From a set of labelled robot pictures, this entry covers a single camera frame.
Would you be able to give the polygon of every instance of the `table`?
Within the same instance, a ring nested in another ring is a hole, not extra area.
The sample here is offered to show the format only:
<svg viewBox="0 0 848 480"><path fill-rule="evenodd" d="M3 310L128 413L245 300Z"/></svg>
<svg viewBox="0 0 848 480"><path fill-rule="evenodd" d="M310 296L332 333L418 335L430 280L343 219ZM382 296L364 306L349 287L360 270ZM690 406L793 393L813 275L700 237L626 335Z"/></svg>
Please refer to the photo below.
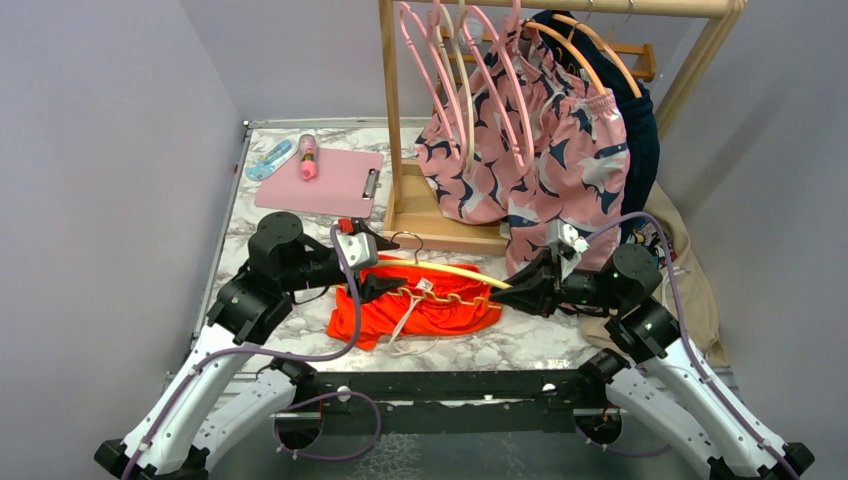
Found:
<svg viewBox="0 0 848 480"><path fill-rule="evenodd" d="M391 162L387 128L300 128L256 129L248 146L246 164L269 151L280 141L296 143L300 135L311 133L321 147L379 152L384 155L380 186L377 188L374 210L369 223L382 231L388 203ZM414 156L413 143L420 128L404 128L401 132L405 156ZM256 224L274 210L256 207L253 202L259 182L244 175L239 179L238 192L229 218L223 251L216 267L210 299L247 259L247 241ZM330 245L329 228L337 217L298 213L306 234ZM394 251L393 255L412 258L412 251ZM420 260L438 263L470 263L495 278L506 278L503 257L438 251L422 251ZM310 298L320 290L306 291L301 298ZM204 303L208 310L209 299ZM265 344L266 348L302 354L324 354L339 350L343 343L326 334L330 314L335 308L335 292L330 289L322 298L295 307ZM322 371L420 371L420 370L524 370L576 368L597 349L580 336L576 317L557 313L550 318L533 317L504 307L501 320L494 326L471 335L440 338L438 344L422 355L395 357L388 353L384 337L372 351L354 349L344 357L314 366ZM404 337L404 346L418 349L429 345L429 337ZM268 363L267 358L254 357L243 369L256 372Z"/></svg>

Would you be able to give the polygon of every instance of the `pink clipboard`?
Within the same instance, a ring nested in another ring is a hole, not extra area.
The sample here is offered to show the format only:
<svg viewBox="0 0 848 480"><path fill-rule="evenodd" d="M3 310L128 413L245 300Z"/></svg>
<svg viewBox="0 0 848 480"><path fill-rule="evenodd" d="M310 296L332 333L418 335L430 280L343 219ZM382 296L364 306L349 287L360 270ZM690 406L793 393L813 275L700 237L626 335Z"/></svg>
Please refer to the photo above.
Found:
<svg viewBox="0 0 848 480"><path fill-rule="evenodd" d="M340 217L368 218L374 206L383 155L319 148L318 176L303 180L300 155L290 158L262 181L254 205Z"/></svg>

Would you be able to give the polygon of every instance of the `red-orange garment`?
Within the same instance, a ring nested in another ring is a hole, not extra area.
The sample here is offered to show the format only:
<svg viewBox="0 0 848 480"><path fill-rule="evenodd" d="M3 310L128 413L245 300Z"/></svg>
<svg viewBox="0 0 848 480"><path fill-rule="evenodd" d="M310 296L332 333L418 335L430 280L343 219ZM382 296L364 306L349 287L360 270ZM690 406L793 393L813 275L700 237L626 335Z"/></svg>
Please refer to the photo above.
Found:
<svg viewBox="0 0 848 480"><path fill-rule="evenodd" d="M381 255L382 259L394 259ZM474 265L452 265L454 267L480 272ZM456 293L466 302L474 302L476 297L489 298L491 287L477 280L460 277L450 273L415 267L373 267L362 271L363 278L368 273L381 277L406 278L406 287L415 295L422 292L415 287L422 277L433 283L433 294L445 298ZM400 296L384 294L380 298L362 305L362 330L356 346L371 350L382 335L391 335L401 317L409 310L412 301L409 294ZM403 335L465 335L494 325L501 318L501 309L491 308L485 302L476 302L474 306L459 302L440 303L431 298L418 302L403 327ZM327 335L345 342L353 336L354 327L353 300L343 287L336 289L336 310L327 326Z"/></svg>

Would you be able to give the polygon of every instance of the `beige bag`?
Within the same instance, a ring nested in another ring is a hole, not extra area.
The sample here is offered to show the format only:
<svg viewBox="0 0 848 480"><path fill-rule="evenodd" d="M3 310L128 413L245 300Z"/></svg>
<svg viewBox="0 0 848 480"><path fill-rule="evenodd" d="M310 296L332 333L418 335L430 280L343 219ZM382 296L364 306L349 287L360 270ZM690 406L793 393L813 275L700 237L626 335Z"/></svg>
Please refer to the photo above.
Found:
<svg viewBox="0 0 848 480"><path fill-rule="evenodd" d="M716 306L713 289L704 275L704 271L701 270L698 259L695 258L695 253L692 251L689 241L689 233L683 225L680 213L656 183L651 189L650 196L648 196L645 211L660 221L669 236L677 252L677 258L673 262L674 266L682 267L686 271L682 275L677 275L676 280L680 289L680 296L683 299L683 312L686 314L686 326L689 335L695 345L704 352L711 366L726 367L728 361L724 348L719 341L718 307ZM662 273L666 274L667 269L663 268ZM654 298L658 301L662 298L663 288L666 289L668 309L676 318L677 310L668 282L664 282L664 285L661 285L654 292ZM609 333L604 328L607 319L588 315L580 315L579 319L580 333L583 334L587 342L601 348L612 348L621 352L610 340Z"/></svg>

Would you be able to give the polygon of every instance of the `pink fabric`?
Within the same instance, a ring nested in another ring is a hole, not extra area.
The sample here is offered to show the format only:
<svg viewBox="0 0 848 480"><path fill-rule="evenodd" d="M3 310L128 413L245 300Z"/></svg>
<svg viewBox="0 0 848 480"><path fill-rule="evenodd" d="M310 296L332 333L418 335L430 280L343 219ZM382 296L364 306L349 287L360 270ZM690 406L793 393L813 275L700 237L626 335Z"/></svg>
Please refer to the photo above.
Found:
<svg viewBox="0 0 848 480"><path fill-rule="evenodd" d="M513 35L506 46L530 112L536 154L529 170L524 173L516 164L496 102L479 71L469 78L477 117L470 171L464 171L462 158L451 155L447 131L437 116L421 133L416 151L446 217L468 224L504 218L509 222L506 265L513 274L545 245L551 221L560 218L588 235L621 216L630 154L624 121L609 90L597 92L588 81L569 75L536 30L524 30L521 41ZM522 50L529 50L527 58ZM528 126L519 121L503 67L493 52L487 60L508 121L523 132ZM619 244L619 235L618 228L601 235L580 267L599 269Z"/></svg>

